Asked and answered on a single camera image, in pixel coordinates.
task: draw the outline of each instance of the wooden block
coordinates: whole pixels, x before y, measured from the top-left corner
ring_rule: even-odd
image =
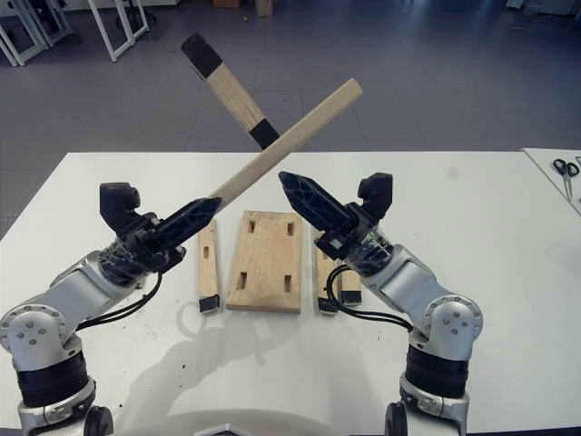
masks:
[[[244,212],[228,309],[300,313],[301,226],[296,213]]]
[[[212,0],[214,7],[240,7],[240,0]]]
[[[325,286],[327,286],[327,278],[331,271],[337,266],[337,262],[333,261],[327,254],[319,250],[315,244],[313,244],[315,253],[315,268],[316,268],[316,283],[314,297],[317,301],[317,306],[319,307],[319,312],[325,315],[336,315],[337,306],[332,303],[329,298],[327,298],[327,292],[325,291]],[[333,294],[335,298],[339,298],[337,290],[338,281],[336,280],[333,284]]]
[[[338,300],[345,306],[361,304],[361,279],[359,274],[352,270],[341,273]]]
[[[220,309],[216,267],[216,220],[198,232],[198,301],[200,313]]]
[[[272,16],[272,0],[254,0],[257,16]]]

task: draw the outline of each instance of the white chair leg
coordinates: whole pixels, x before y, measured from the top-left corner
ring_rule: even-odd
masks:
[[[115,51],[113,50],[113,46],[111,45],[111,40],[109,39],[109,35],[105,30],[105,26],[103,25],[103,20],[101,19],[101,15],[99,15],[99,9],[94,3],[94,0],[88,0],[89,7],[91,7],[91,11],[93,12],[94,21],[97,23],[97,27],[99,27],[99,32],[101,32],[101,37],[103,42],[105,43],[105,47],[107,47],[107,52],[109,52],[109,57],[111,57],[111,62],[117,62],[117,56],[115,55]]]
[[[10,39],[6,35],[6,32],[4,31],[4,29],[0,25],[0,49],[2,50],[2,53],[5,54],[6,58],[8,59],[8,62],[10,63],[11,66],[18,66],[18,63],[16,62],[16,59],[15,59],[13,53],[10,51],[10,49],[8,48],[8,46],[4,42],[4,38],[6,38],[8,43],[10,43],[10,45],[12,45],[12,43],[10,42]]]

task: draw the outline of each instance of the black tape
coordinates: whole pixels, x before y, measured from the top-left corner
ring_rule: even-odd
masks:
[[[331,300],[319,297],[317,301],[319,303],[319,310],[321,312],[337,313],[337,306],[335,306]]]
[[[341,291],[339,297],[341,303],[346,306],[361,304],[361,291]]]
[[[42,370],[19,371],[17,376],[26,407],[55,404],[79,392],[89,382],[82,352]]]
[[[201,298],[198,303],[200,304],[200,313],[216,311],[220,309],[220,295]]]
[[[182,44],[182,52],[202,79],[207,79],[222,64],[220,55],[198,33]]]
[[[258,144],[262,150],[281,137],[266,118],[252,127],[249,134],[251,134],[252,139],[256,141],[256,144]]]
[[[406,379],[433,395],[460,398],[466,388],[468,362],[449,361],[409,346]]]

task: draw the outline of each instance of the white table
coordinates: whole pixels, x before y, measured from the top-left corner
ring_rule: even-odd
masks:
[[[563,176],[553,168],[553,161],[560,158],[565,162],[572,162],[577,166],[581,166],[575,159],[575,156],[581,156],[581,149],[549,150],[544,148],[525,148],[523,150],[535,165],[538,166],[538,169],[557,188],[561,195],[563,195],[563,201],[569,203],[566,199]],[[573,201],[570,204],[581,215],[581,174],[576,177],[571,177],[571,187],[573,188]]]
[[[165,217],[252,157],[68,154],[0,242],[2,312],[113,239],[98,213],[99,183],[130,182],[141,192],[140,211]],[[291,210],[282,169],[315,177],[342,202],[356,198],[360,178],[394,174],[387,236],[484,313],[470,362],[469,431],[581,425],[579,220],[524,154],[293,154],[217,216],[222,288],[242,212]],[[315,314],[310,239],[305,232],[300,315],[201,316],[192,240],[142,312],[80,333],[96,403],[113,409],[117,429],[192,410],[262,408],[350,434],[380,433],[386,406],[399,398],[407,334]],[[368,292],[364,304],[387,309]],[[0,422],[15,427],[20,394],[5,352],[0,374]]]

